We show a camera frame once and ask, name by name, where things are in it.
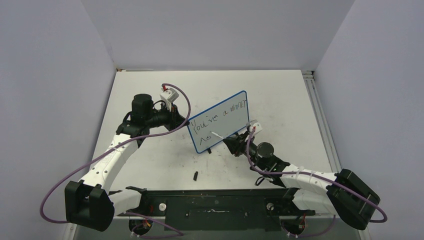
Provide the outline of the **blue framed whiteboard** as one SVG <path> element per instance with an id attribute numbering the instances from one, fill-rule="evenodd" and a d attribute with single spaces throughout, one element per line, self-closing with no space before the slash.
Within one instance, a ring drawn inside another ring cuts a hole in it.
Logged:
<path id="1" fill-rule="evenodd" d="M 188 131 L 195 152 L 201 154 L 224 138 L 235 134 L 250 121 L 248 95 L 242 90 L 189 119 Z"/>

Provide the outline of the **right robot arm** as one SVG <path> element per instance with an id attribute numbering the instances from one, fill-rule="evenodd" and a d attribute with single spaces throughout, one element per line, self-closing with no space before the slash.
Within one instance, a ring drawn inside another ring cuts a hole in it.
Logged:
<path id="1" fill-rule="evenodd" d="M 369 223 L 384 223 L 373 219 L 381 201 L 380 197 L 353 171 L 321 172 L 296 166 L 274 154 L 271 143 L 254 144 L 254 137 L 247 131 L 223 139 L 230 153 L 247 157 L 250 169 L 259 173 L 274 185 L 293 190 L 283 199 L 283 209 L 289 214 L 298 211 L 314 211 L 340 217 L 357 230 L 364 230 Z"/>

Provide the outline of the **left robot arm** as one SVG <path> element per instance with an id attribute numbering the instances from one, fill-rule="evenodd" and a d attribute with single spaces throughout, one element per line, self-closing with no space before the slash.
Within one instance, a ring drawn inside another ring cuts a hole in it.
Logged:
<path id="1" fill-rule="evenodd" d="M 151 129 L 165 127 L 171 133 L 188 124 L 174 104 L 178 97 L 173 88 L 164 90 L 160 94 L 161 107 L 156 109 L 149 94 L 134 96 L 131 111 L 118 126 L 105 153 L 79 181 L 70 181 L 66 185 L 64 196 L 68 222 L 103 232 L 115 216 L 128 210 L 141 216 L 149 210 L 149 201 L 142 197 L 141 189 L 127 187 L 116 192 L 110 189 Z"/>

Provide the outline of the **white marker pen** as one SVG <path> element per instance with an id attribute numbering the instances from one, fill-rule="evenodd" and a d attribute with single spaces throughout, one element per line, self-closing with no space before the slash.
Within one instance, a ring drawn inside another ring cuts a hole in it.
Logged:
<path id="1" fill-rule="evenodd" d="M 223 137 L 223 136 L 221 136 L 221 135 L 219 135 L 218 133 L 216 133 L 216 132 L 213 132 L 213 131 L 210 131 L 214 136 L 216 136 L 216 137 L 218 137 L 218 138 L 220 138 L 220 139 L 225 139 L 225 137 Z"/>

